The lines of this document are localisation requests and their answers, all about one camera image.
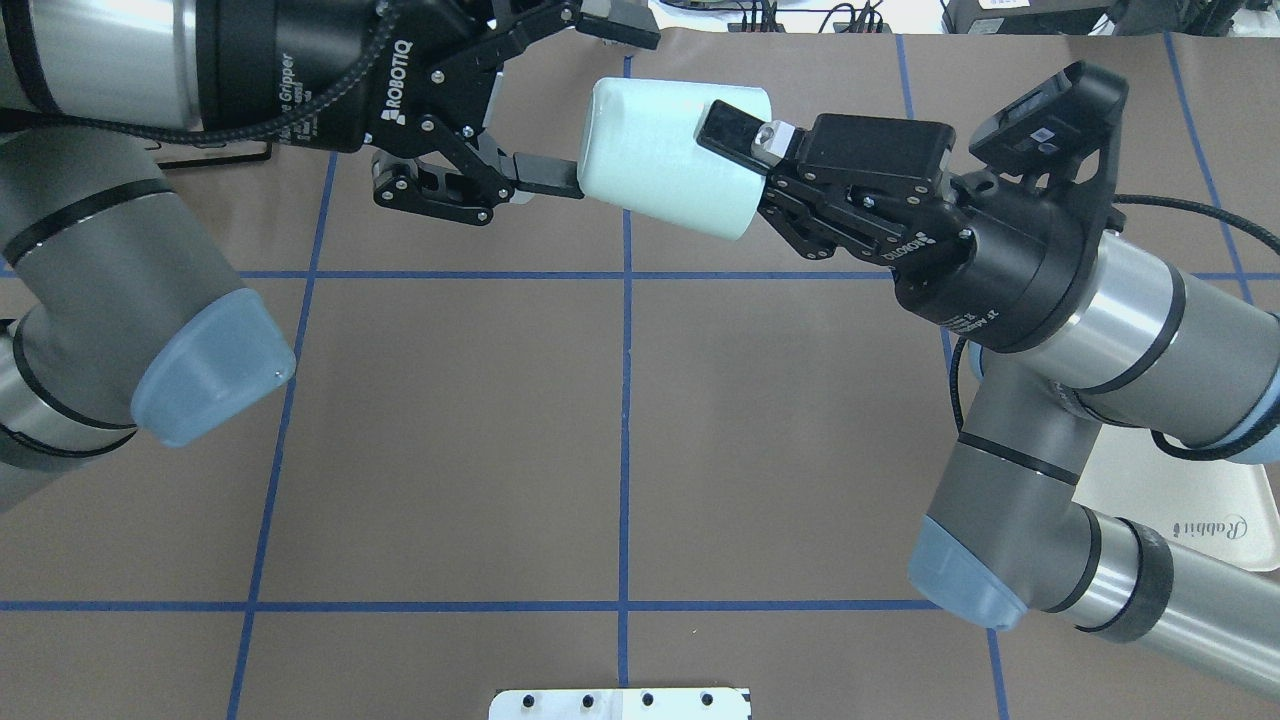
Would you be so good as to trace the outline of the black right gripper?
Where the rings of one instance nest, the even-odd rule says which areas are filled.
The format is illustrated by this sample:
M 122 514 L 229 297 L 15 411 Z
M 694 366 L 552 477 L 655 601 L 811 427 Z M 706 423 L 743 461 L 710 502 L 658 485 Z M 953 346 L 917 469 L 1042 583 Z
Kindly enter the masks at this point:
M 801 128 L 723 100 L 696 145 L 764 178 L 759 214 L 800 256 L 884 268 L 908 311 L 993 351 L 1044 343 L 1082 305 L 1100 263 L 1110 183 L 1088 158 L 1055 188 L 954 174 L 951 126 L 819 115 Z

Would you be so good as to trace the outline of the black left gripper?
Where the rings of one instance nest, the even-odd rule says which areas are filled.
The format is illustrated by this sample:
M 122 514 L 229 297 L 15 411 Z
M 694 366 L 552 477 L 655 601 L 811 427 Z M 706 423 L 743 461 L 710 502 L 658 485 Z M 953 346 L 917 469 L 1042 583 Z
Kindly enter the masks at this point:
M 379 205 L 485 225 L 532 195 L 585 199 L 576 161 L 486 132 L 506 63 L 577 19 L 660 44 L 646 1 L 198 1 L 200 120 L 224 142 L 371 147 Z

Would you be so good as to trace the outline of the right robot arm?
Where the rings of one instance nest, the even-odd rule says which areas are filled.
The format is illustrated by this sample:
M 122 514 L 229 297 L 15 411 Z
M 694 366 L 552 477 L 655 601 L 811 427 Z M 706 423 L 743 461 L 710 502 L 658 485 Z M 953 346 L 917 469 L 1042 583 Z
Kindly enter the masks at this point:
M 1196 550 L 1196 462 L 1277 459 L 1277 315 L 1123 238 L 1119 92 L 1039 90 L 951 176 L 945 124 L 717 101 L 698 142 L 759 173 L 803 256 L 886 266 L 897 302 L 969 347 L 978 386 L 909 564 L 988 630 L 1029 612 L 1277 697 L 1277 585 Z

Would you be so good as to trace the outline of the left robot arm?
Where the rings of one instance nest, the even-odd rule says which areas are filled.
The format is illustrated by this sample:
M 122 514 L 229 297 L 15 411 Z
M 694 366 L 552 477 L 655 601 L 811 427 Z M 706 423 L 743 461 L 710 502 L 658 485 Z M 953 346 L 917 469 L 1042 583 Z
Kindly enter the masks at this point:
M 635 1 L 5 1 L 3 509 L 146 430 L 184 446 L 284 386 L 291 342 L 146 143 L 376 149 L 384 208 L 468 225 L 580 199 L 488 138 L 508 60 L 563 29 L 653 50 Z

